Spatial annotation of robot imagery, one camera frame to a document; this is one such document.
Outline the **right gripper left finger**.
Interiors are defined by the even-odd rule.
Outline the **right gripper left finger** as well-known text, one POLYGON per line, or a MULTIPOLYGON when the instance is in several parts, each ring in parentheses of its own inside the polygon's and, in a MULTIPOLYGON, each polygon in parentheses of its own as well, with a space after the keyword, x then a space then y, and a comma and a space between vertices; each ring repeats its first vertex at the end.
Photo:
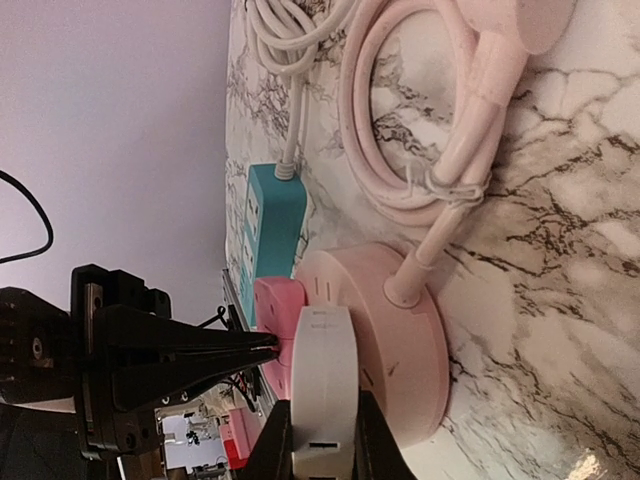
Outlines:
POLYGON ((240 473, 242 480, 290 480, 293 434, 289 400, 273 406, 248 462, 240 473))

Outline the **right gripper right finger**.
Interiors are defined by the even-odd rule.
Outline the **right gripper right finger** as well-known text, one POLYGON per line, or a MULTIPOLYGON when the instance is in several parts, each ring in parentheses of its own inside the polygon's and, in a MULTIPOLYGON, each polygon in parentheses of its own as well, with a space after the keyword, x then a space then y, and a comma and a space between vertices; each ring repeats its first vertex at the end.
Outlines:
POLYGON ((355 479, 413 480, 386 419, 371 391, 359 392, 355 431, 355 479))

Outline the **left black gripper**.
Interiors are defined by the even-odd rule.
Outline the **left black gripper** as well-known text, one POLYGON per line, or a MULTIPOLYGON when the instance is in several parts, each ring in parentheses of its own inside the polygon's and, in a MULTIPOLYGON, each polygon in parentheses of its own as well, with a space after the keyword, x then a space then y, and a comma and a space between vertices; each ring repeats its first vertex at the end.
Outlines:
POLYGON ((70 311, 27 290, 2 288, 2 403, 73 414, 87 459, 143 455, 160 446, 155 412, 117 412, 113 401, 117 410, 129 412, 183 392, 197 396, 200 384, 207 390, 277 356, 271 349, 278 346, 273 334, 208 330, 169 316, 166 292, 148 288, 130 273, 94 264, 72 271, 70 311), (112 375, 112 393, 109 375, 97 371, 104 364, 96 356, 98 338, 121 348, 236 351, 121 369, 112 375))

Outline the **round pink socket base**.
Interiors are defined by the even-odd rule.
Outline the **round pink socket base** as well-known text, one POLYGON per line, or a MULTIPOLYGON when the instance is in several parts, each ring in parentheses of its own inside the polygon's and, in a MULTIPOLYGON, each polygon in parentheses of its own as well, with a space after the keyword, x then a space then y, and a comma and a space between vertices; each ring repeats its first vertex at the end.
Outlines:
POLYGON ((373 392, 397 444, 407 448, 431 437, 449 397, 445 331, 429 292, 403 309, 383 285, 401 255, 381 243, 306 253, 295 277, 313 306, 348 309, 356 337, 360 385, 373 392))

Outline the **white adapter plug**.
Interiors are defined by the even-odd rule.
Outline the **white adapter plug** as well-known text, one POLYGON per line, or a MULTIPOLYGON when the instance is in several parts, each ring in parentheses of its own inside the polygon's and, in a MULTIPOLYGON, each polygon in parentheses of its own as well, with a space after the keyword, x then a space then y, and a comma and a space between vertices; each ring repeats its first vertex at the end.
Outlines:
POLYGON ((345 307, 302 309, 291 373, 296 479, 350 479, 358 412, 358 355, 345 307))

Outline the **pink adapter plug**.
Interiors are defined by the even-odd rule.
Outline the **pink adapter plug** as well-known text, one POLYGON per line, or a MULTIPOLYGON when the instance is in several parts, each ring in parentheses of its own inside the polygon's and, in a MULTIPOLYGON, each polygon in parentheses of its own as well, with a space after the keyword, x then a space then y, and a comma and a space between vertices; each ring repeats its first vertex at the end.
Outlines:
POLYGON ((291 396, 293 344, 299 316, 306 305, 305 289, 295 279, 262 277, 254 282, 257 329, 278 338, 278 357, 263 365, 263 373, 279 400, 291 396))

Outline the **teal power strip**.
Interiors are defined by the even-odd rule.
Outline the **teal power strip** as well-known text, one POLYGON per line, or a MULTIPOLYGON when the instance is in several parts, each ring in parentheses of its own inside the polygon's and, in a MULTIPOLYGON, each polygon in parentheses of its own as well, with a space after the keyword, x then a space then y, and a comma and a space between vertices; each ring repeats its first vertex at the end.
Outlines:
POLYGON ((249 326, 256 325, 254 283, 290 277, 307 205, 298 176, 280 180, 274 164, 249 167, 242 221, 240 300, 249 326))

